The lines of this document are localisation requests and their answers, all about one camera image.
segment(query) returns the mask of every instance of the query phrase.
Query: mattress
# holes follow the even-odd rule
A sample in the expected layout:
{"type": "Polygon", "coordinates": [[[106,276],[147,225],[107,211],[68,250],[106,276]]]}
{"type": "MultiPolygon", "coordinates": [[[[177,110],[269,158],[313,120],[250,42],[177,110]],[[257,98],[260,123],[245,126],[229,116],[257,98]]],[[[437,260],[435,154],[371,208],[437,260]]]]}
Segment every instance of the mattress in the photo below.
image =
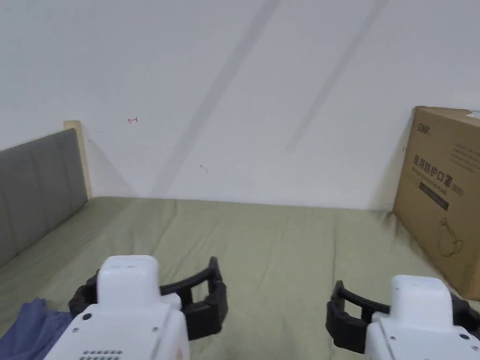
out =
{"type": "MultiPolygon", "coordinates": [[[[219,259],[223,331],[191,342],[193,359],[361,359],[332,346],[325,305],[337,279],[390,302],[396,274],[438,276],[394,215],[207,201],[95,198],[0,268],[0,333],[35,296],[67,310],[75,290],[119,254],[149,254],[162,284],[219,259]]],[[[194,300],[207,293],[195,289],[194,300]]],[[[357,309],[350,309],[354,315],[357,309]]]]}

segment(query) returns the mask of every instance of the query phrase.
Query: bed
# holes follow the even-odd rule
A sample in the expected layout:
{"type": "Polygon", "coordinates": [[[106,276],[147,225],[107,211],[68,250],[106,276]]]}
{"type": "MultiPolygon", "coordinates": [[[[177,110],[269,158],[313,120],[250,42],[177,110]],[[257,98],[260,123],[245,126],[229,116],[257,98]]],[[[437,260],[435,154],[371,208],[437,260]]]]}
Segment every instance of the bed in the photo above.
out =
{"type": "MultiPolygon", "coordinates": [[[[72,156],[81,166],[80,157],[72,156]]],[[[0,334],[20,305],[36,296],[51,308],[67,310],[75,290],[108,256],[154,256],[162,284],[200,271],[210,256],[217,256],[229,313],[220,334],[191,343],[193,359],[361,359],[333,347],[325,330],[325,305],[335,281],[389,302],[390,279],[396,274],[440,277],[386,212],[88,199],[83,188],[82,199],[84,205],[0,268],[0,334]]],[[[200,286],[194,297],[206,293],[200,286]]],[[[358,309],[347,310],[359,315],[358,309]]]]}

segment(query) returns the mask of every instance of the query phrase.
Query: cardboard box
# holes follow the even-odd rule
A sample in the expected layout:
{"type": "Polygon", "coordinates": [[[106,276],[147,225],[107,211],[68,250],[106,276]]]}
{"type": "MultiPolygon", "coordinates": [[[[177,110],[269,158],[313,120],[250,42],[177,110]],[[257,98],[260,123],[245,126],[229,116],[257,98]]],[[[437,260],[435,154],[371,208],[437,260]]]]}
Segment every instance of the cardboard box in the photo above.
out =
{"type": "Polygon", "coordinates": [[[417,107],[394,213],[458,293],[480,300],[480,119],[417,107]]]}

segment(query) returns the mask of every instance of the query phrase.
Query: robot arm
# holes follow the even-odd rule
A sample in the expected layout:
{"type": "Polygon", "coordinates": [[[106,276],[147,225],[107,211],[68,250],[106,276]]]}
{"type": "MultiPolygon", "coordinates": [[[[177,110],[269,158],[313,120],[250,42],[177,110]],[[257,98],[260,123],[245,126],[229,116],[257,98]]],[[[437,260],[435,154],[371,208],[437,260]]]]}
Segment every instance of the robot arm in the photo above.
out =
{"type": "Polygon", "coordinates": [[[112,256],[69,301],[74,319],[45,360],[189,360],[189,340],[216,334],[228,311],[216,258],[198,274],[158,288],[151,256],[112,256]],[[192,288],[208,282],[194,303],[192,288]]]}
{"type": "Polygon", "coordinates": [[[339,348],[373,360],[477,359],[480,314],[438,279],[396,276],[392,306],[358,296],[337,281],[327,304],[326,329],[339,348]],[[361,318],[345,312],[361,307],[361,318]]]}
{"type": "MultiPolygon", "coordinates": [[[[98,272],[88,279],[85,285],[80,286],[69,301],[72,318],[84,312],[91,304],[97,303],[97,277],[98,272]]],[[[180,297],[189,340],[217,334],[222,329],[228,312],[227,287],[223,283],[216,257],[211,257],[208,267],[201,272],[185,280],[162,285],[159,291],[162,296],[177,294],[180,297]],[[205,281],[208,282],[208,296],[203,301],[194,303],[192,288],[205,281]]]]}

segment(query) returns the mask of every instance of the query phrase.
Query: blue cloth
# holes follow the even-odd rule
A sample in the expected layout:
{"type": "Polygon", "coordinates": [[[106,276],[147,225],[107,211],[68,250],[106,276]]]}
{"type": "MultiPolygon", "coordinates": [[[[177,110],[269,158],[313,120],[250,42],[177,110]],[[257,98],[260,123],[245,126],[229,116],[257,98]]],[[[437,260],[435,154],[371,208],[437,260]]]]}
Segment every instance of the blue cloth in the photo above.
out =
{"type": "Polygon", "coordinates": [[[45,299],[23,304],[17,320],[0,339],[0,359],[42,360],[71,321],[68,312],[47,311],[45,299]]]}

